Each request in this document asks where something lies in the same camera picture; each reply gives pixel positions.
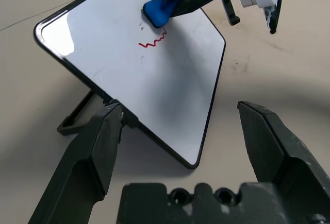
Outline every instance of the whiteboard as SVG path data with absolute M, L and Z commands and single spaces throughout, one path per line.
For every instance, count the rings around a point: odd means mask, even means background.
M 37 25 L 36 38 L 196 167 L 225 41 L 202 10 L 153 28 L 147 1 L 77 1 Z

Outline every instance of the red zigzag line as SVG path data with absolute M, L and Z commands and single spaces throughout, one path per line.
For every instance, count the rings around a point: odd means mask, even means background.
M 165 28 L 163 27 L 164 29 L 164 32 L 162 33 L 162 36 L 158 39 L 158 40 L 154 40 L 154 44 L 150 44 L 150 43 L 146 43 L 145 45 L 142 44 L 142 43 L 139 43 L 139 45 L 141 45 L 142 47 L 144 48 L 147 48 L 148 46 L 152 46 L 152 47 L 155 47 L 156 46 L 156 42 L 160 42 L 162 39 L 165 38 L 165 35 L 167 35 L 167 32 L 165 30 Z

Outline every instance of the white table surface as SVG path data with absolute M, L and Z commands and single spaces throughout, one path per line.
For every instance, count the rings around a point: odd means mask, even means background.
M 38 2 L 45 0 L 25 1 L 30 13 L 22 17 L 14 5 L 8 8 L 5 22 L 14 23 L 58 5 L 52 1 L 42 10 Z M 224 186 L 236 191 L 241 182 L 255 181 L 236 109 L 239 100 L 276 112 L 330 175 L 330 10 L 326 8 L 330 1 L 283 0 L 278 32 L 273 36 L 261 10 L 244 9 L 239 0 L 232 1 L 241 18 L 234 27 L 228 24 L 221 2 L 205 7 L 227 48 L 200 166 L 189 171 L 139 131 L 126 133 L 109 195 L 95 205 L 90 223 L 115 222 L 126 183 L 162 182 L 168 191 L 176 187 L 193 191 L 198 182 L 207 182 L 213 189 Z M 28 222 L 71 139 L 56 128 L 88 91 L 32 38 L 34 25 L 53 12 L 0 32 L 3 223 Z

